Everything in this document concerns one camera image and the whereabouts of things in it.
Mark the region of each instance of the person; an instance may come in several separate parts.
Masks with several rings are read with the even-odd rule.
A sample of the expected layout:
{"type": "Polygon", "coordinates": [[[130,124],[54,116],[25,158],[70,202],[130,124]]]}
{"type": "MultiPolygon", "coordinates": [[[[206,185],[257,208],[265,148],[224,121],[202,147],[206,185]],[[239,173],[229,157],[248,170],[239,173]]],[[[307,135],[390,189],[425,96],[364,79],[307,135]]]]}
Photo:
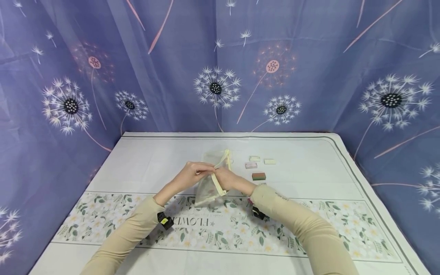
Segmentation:
{"type": "Polygon", "coordinates": [[[271,187],[255,185],[228,169],[188,162],[176,177],[154,196],[146,197],[119,228],[101,245],[81,275],[114,275],[135,246],[156,227],[157,214],[176,194],[214,173],[224,190],[235,189],[249,196],[264,214],[284,224],[307,252],[315,275],[358,275],[339,235],[330,223],[308,208],[289,200],[271,187]]]}

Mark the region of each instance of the gray border line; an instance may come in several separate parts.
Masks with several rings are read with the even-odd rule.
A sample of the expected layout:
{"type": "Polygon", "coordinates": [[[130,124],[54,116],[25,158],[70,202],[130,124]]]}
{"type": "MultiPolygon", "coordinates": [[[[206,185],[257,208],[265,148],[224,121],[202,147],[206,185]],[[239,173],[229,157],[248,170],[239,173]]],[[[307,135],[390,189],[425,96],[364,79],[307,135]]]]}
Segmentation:
{"type": "MultiPolygon", "coordinates": [[[[68,245],[79,245],[79,246],[101,246],[94,243],[74,243],[74,242],[62,242],[62,241],[52,241],[51,243],[60,243],[60,244],[68,244],[68,245]]],[[[241,253],[241,252],[232,252],[229,251],[212,251],[212,250],[197,250],[197,249],[175,249],[175,248],[163,248],[163,247],[147,247],[147,246],[135,246],[135,248],[141,249],[159,249],[159,250],[173,250],[173,251],[196,251],[196,252],[208,252],[208,253],[222,253],[222,254],[240,254],[240,255],[263,255],[263,256],[271,256],[271,257],[287,257],[287,258],[301,258],[308,259],[307,256],[292,256],[292,255],[273,255],[273,254],[264,254],[264,253],[241,253]]],[[[386,264],[403,264],[402,262],[387,262],[387,261],[374,261],[374,260],[353,260],[355,262],[368,262],[368,263],[386,263],[386,264]]]]}
{"type": "Polygon", "coordinates": [[[412,263],[410,262],[410,260],[408,259],[407,255],[405,254],[405,252],[403,251],[402,247],[400,246],[400,244],[398,243],[397,239],[395,238],[394,234],[391,232],[391,230],[389,229],[388,225],[386,224],[386,222],[384,221],[384,219],[382,218],[382,215],[379,213],[378,209],[376,208],[376,206],[374,205],[373,201],[371,200],[371,198],[368,196],[367,192],[365,191],[365,189],[363,188],[362,184],[360,183],[359,179],[356,177],[356,174],[354,173],[353,169],[351,168],[350,164],[348,163],[347,159],[345,158],[345,156],[342,154],[341,150],[339,149],[338,145],[336,144],[336,141],[334,141],[334,139],[332,139],[331,137],[328,136],[302,136],[302,137],[277,137],[277,136],[235,136],[235,137],[209,137],[209,136],[152,136],[152,137],[148,137],[148,136],[122,136],[121,139],[164,139],[164,138],[169,138],[169,139],[211,139],[211,140],[225,140],[225,139],[243,139],[243,138],[252,138],[252,139],[301,139],[301,138],[307,138],[307,139],[316,139],[316,138],[324,138],[324,139],[330,139],[334,146],[337,148],[339,154],[344,158],[348,168],[350,169],[352,175],[354,176],[354,178],[356,179],[358,185],[361,187],[362,191],[364,192],[364,194],[367,196],[368,201],[370,202],[370,204],[373,206],[374,210],[376,211],[376,213],[379,215],[380,220],[382,221],[382,223],[385,225],[386,229],[388,230],[388,233],[391,235],[391,237],[393,238],[394,242],[397,244],[397,246],[400,249],[400,252],[403,254],[405,260],[407,261],[407,263],[409,264],[409,266],[411,266],[411,269],[414,271],[414,273],[416,275],[419,275],[419,273],[415,270],[414,266],[412,265],[412,263]]]}

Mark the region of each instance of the brown soap bar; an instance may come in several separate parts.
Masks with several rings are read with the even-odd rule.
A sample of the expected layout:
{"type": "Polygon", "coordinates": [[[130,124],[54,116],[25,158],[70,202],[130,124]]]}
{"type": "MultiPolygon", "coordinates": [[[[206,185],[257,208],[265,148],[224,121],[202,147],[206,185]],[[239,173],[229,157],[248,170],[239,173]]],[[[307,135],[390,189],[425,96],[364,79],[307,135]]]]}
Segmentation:
{"type": "Polygon", "coordinates": [[[253,173],[252,174],[252,180],[265,180],[266,174],[265,173],[253,173]]]}

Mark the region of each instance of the pink dandelion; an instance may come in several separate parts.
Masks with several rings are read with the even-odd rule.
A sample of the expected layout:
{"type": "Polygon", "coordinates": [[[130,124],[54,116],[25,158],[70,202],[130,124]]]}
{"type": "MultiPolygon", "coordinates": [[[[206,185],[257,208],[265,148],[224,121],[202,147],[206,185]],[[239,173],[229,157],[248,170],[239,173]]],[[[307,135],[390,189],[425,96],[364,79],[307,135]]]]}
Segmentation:
{"type": "Polygon", "coordinates": [[[110,56],[101,51],[98,46],[89,44],[87,42],[72,47],[70,52],[72,53],[73,59],[78,64],[78,71],[86,74],[87,77],[90,78],[96,109],[104,128],[107,130],[98,107],[98,102],[96,101],[95,87],[93,82],[98,79],[105,83],[114,82],[114,65],[111,62],[110,56]]]}
{"type": "Polygon", "coordinates": [[[268,88],[283,86],[285,81],[295,70],[295,67],[293,66],[294,62],[295,56],[292,55],[290,46],[283,46],[281,43],[277,43],[275,46],[269,46],[260,51],[257,57],[257,70],[253,72],[259,81],[243,107],[243,110],[238,117],[237,124],[240,122],[240,119],[258,86],[263,85],[268,88]]]}

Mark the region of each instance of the black device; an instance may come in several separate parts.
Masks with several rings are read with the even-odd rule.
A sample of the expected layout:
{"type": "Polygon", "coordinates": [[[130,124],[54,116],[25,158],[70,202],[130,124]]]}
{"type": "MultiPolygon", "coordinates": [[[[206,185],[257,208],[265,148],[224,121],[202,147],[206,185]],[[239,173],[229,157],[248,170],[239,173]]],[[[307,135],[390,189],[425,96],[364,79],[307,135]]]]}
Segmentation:
{"type": "Polygon", "coordinates": [[[257,207],[252,207],[252,216],[259,218],[260,220],[263,220],[266,215],[261,212],[257,207]]]}
{"type": "Polygon", "coordinates": [[[165,230],[170,229],[174,225],[171,217],[165,216],[163,212],[158,213],[158,222],[165,228],[165,230]]]}

